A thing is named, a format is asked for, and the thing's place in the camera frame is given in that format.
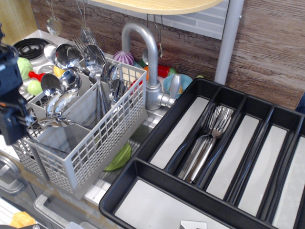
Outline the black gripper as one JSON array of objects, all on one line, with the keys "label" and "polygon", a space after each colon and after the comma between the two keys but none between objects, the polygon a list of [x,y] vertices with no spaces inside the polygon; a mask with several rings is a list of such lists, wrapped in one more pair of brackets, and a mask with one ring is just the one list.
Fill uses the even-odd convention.
[{"label": "black gripper", "polygon": [[23,81],[17,64],[18,57],[15,47],[0,46],[0,134],[7,145],[23,138],[30,125],[27,100],[19,93]]}]

